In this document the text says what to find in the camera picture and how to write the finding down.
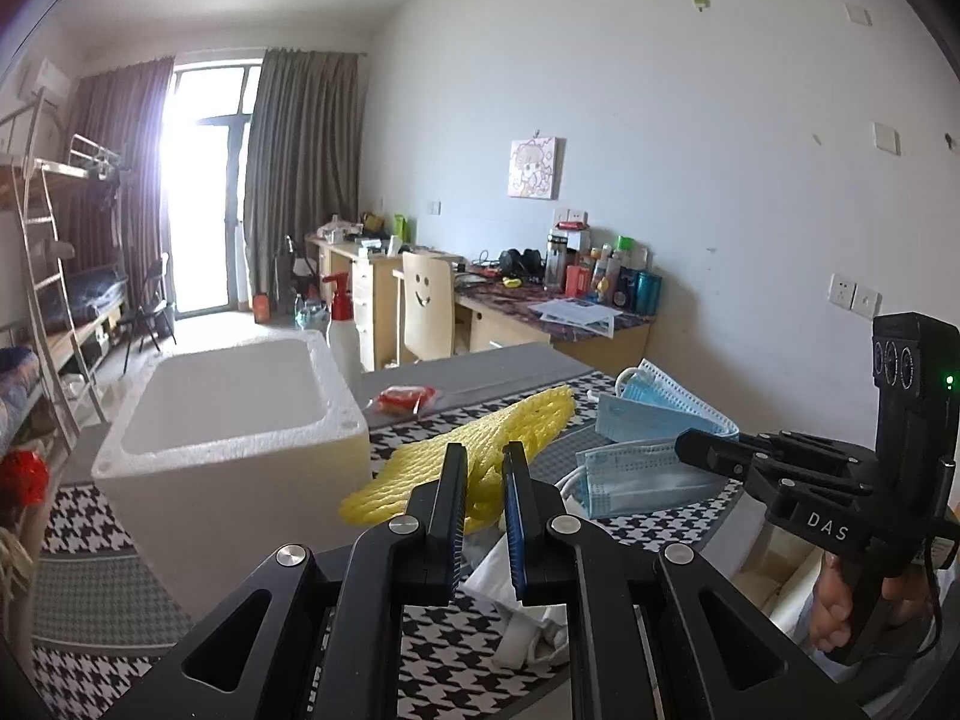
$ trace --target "metal screw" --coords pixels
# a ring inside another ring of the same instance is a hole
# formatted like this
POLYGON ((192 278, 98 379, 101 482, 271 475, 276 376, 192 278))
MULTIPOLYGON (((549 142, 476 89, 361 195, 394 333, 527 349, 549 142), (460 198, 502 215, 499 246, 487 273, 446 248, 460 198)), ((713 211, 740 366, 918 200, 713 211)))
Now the metal screw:
POLYGON ((300 565, 304 560, 306 560, 306 550, 299 544, 287 544, 277 550, 277 562, 287 568, 300 565))
POLYGON ((664 557, 674 565, 687 565, 693 562, 693 550, 686 544, 669 544, 664 549, 664 557))
POLYGON ((419 528, 419 519, 413 517, 413 514, 400 514, 390 520, 390 530, 397 536, 406 536, 407 533, 413 533, 419 528))
POLYGON ((557 533, 563 533, 569 536, 570 533, 576 533, 580 529, 580 521, 573 514, 560 514, 550 520, 550 527, 557 533))

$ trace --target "human hand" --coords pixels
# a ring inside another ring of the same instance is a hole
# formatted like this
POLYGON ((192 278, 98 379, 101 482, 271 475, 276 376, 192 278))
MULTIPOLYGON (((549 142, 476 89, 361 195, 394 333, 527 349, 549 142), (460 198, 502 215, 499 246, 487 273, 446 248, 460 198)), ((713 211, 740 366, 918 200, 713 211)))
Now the human hand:
MULTIPOLYGON (((881 593, 894 601, 889 624, 896 627, 920 614, 930 599, 923 568, 911 565, 901 576, 883 580, 881 593)), ((850 619, 853 593, 843 581, 840 559, 824 553, 820 576, 813 587, 813 610, 810 613, 810 644, 825 653, 843 647, 850 641, 850 619)))

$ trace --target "brown curtain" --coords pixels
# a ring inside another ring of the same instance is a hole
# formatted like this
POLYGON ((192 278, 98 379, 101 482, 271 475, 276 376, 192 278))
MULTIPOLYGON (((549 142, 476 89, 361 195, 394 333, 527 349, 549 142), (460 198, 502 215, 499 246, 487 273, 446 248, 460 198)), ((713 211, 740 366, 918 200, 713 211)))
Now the brown curtain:
POLYGON ((357 218, 359 122, 355 53, 269 50, 253 106, 244 237, 253 294, 272 293, 285 235, 357 218))
MULTIPOLYGON (((124 182, 121 223, 131 301, 138 301, 144 274, 162 252, 166 208, 160 192, 163 105, 174 71, 171 56, 80 80, 70 133, 117 151, 130 173, 124 182)), ((77 250, 71 271, 116 262, 110 215, 83 199, 71 201, 61 237, 77 250)))

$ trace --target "yellow foam net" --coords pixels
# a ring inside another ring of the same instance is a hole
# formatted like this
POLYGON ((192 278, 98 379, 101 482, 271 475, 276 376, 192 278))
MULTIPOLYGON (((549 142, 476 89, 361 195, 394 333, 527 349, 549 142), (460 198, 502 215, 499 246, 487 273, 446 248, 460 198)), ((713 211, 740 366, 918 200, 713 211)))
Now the yellow foam net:
POLYGON ((573 391, 555 386, 449 433, 397 447, 383 470, 363 490, 340 504, 340 516, 353 525, 376 525, 403 514, 410 491, 440 478, 446 446, 467 448, 467 533, 496 522, 503 512, 503 447, 521 442, 527 461, 557 437, 573 415, 573 391))

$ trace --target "blue bedding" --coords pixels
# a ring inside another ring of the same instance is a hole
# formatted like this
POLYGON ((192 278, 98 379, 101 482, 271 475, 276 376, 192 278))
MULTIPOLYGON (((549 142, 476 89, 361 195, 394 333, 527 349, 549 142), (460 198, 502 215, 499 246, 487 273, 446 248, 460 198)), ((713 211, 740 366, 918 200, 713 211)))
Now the blue bedding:
MULTIPOLYGON (((126 288, 126 276, 119 274, 112 265, 67 276, 66 295, 70 299, 74 325, 93 322, 123 296, 126 288)), ((56 288, 48 288, 40 295, 40 312, 48 333, 66 330, 64 303, 59 299, 56 288)))
POLYGON ((26 418, 27 399, 40 381, 40 359, 26 346, 0 348, 0 458, 26 418))

